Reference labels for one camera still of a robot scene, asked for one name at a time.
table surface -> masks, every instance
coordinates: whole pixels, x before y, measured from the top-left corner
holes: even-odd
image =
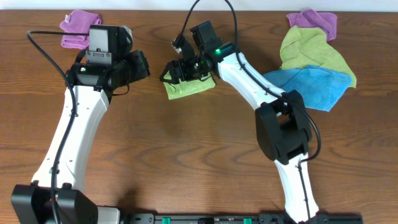
[[[50,146],[65,85],[30,44],[27,30],[60,30],[70,11],[0,11],[0,222],[16,223],[15,184],[29,184]],[[169,101],[159,81],[187,12],[98,11],[104,24],[127,25],[151,76],[113,98],[93,143],[85,194],[129,212],[259,213],[284,209],[272,161],[256,141],[254,113],[228,84]],[[239,46],[260,73],[278,69],[287,12],[237,12]],[[398,220],[398,14],[339,12],[330,42],[358,79],[331,112],[309,110],[323,149],[309,163],[317,204],[360,213],[366,223]],[[187,28],[211,20],[233,41],[230,12],[194,12]],[[64,70],[78,50],[58,36],[35,36]],[[311,151],[315,141],[310,143]]]

green cloth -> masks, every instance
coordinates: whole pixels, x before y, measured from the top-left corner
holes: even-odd
[[[164,76],[165,79],[171,79],[169,73]],[[188,82],[182,82],[180,80],[179,84],[169,84],[165,83],[164,87],[166,87],[167,95],[169,96],[169,100],[178,99],[184,96],[189,96],[195,93],[199,93],[201,91],[208,90],[210,88],[214,88],[216,83],[213,81],[211,77],[204,77],[202,80],[206,79],[206,81],[194,80]]]
[[[318,65],[323,68],[348,74],[356,87],[356,77],[344,58],[326,42],[326,34],[321,28],[298,28],[293,26],[280,47],[281,69],[305,68]]]

black bracket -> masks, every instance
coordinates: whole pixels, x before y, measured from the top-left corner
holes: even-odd
[[[210,21],[206,21],[190,29],[193,40],[199,50],[209,53],[223,45]]]
[[[297,91],[293,90],[284,96],[305,111],[303,98]],[[278,113],[287,115],[288,119],[279,123]],[[263,103],[255,110],[255,114],[257,141],[268,159],[287,165],[291,158],[308,152],[308,142],[312,138],[310,124],[296,107],[275,100]]]
[[[173,47],[181,49],[182,57],[184,60],[190,60],[195,56],[195,51],[189,41],[181,34],[177,36],[175,41],[172,42]]]
[[[164,68],[162,74],[160,75],[160,80],[165,83],[169,84],[179,84],[180,78],[182,77],[182,69],[180,66],[180,61],[171,61],[167,63],[166,67]],[[166,79],[166,74],[170,75],[170,79]]]

black joint housing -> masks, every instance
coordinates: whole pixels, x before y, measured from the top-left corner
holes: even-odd
[[[141,50],[132,49],[132,37],[124,27],[91,25],[89,50],[82,50],[67,71],[68,82],[104,91],[111,102],[113,91],[150,75]],[[86,55],[86,63],[80,63]]]
[[[190,29],[195,44],[204,52],[212,52],[216,50],[223,43],[217,37],[210,21],[206,21]]]
[[[11,203],[21,224],[53,223],[50,188],[17,184]],[[62,224],[96,224],[97,206],[79,190],[56,189],[58,211]]]
[[[305,111],[303,98],[297,91],[284,96]],[[288,119],[279,123],[278,113],[287,115]],[[268,159],[287,165],[291,158],[308,152],[308,142],[312,138],[310,124],[295,106],[285,106],[282,100],[275,100],[263,103],[255,110],[255,115],[257,141]]]

folded cloth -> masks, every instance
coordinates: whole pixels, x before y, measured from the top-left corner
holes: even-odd
[[[164,78],[171,79],[171,76],[169,73],[167,73],[164,76]],[[163,84],[164,84],[164,87],[166,87],[166,91],[167,91],[167,95],[169,96],[169,100],[174,100],[174,99],[181,98],[184,96],[189,96],[189,95],[192,95],[195,93],[199,93],[201,91],[205,91],[210,88],[214,88],[214,86],[216,86],[216,83],[209,76],[204,77],[202,80],[205,80],[205,81],[200,81],[200,80],[194,80],[194,81],[188,81],[188,82],[180,81],[179,84],[169,84],[169,83],[163,82]]]
[[[90,25],[101,24],[100,15],[83,10],[74,10],[65,20],[61,22],[60,28],[65,32],[88,34]],[[89,37],[84,35],[64,35],[61,45],[65,48],[85,49],[89,44]]]
[[[353,79],[349,87],[356,87],[356,77],[344,58],[326,43],[326,34],[320,28],[298,28],[287,32],[280,47],[281,69],[305,68],[318,65],[348,74]]]
[[[297,90],[304,99],[305,107],[327,112],[353,81],[347,74],[315,65],[304,69],[276,70],[263,76],[286,92]]]
[[[327,40],[336,39],[337,16],[330,12],[317,12],[313,9],[305,9],[300,13],[290,13],[286,16],[290,27],[321,28],[327,36]]]

